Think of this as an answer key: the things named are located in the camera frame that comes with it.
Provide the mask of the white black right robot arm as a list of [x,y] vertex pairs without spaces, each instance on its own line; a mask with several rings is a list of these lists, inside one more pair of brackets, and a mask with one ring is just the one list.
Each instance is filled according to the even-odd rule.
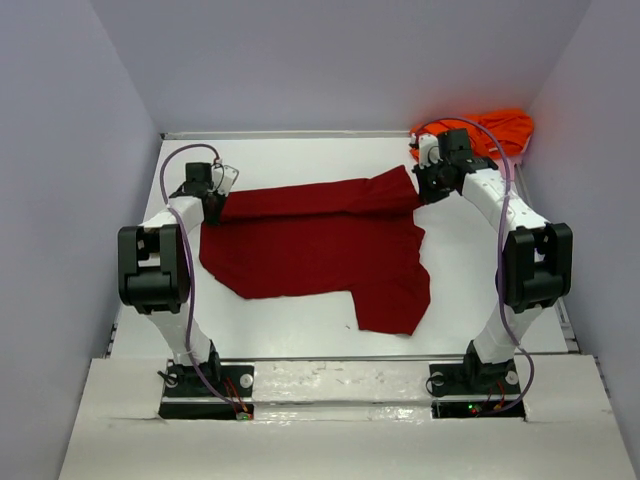
[[466,130],[414,137],[419,196],[430,205],[458,193],[498,235],[498,301],[461,364],[438,374],[437,390],[484,391],[514,370],[514,355],[533,322],[570,291],[573,232],[537,214],[514,190],[505,166],[475,154]]

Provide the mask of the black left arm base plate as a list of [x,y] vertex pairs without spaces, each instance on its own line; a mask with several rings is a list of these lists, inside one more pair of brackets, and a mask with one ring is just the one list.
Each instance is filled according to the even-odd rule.
[[157,375],[163,381],[159,416],[165,420],[250,421],[254,418],[255,367],[248,363],[223,363],[215,382],[202,368],[214,394],[193,368],[169,363]]

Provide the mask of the dark red t shirt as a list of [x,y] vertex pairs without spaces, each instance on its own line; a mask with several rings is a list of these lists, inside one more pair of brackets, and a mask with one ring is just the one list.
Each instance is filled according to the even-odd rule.
[[414,334],[430,303],[421,205],[404,166],[371,178],[239,191],[199,260],[244,299],[348,292],[360,329]]

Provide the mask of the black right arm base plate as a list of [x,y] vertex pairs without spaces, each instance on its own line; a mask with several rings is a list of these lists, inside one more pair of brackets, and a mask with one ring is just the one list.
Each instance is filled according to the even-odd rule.
[[431,413],[437,420],[475,418],[526,419],[523,402],[511,408],[521,395],[521,386],[513,361],[499,372],[472,380],[462,363],[436,363],[429,366],[425,381],[432,398]]

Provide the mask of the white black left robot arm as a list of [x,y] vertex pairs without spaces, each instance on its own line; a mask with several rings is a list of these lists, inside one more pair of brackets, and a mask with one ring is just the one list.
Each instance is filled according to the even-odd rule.
[[213,341],[195,320],[195,259],[188,234],[219,220],[239,171],[221,163],[188,163],[185,181],[151,219],[119,230],[121,302],[146,317],[169,346],[178,380],[211,385],[222,376]]

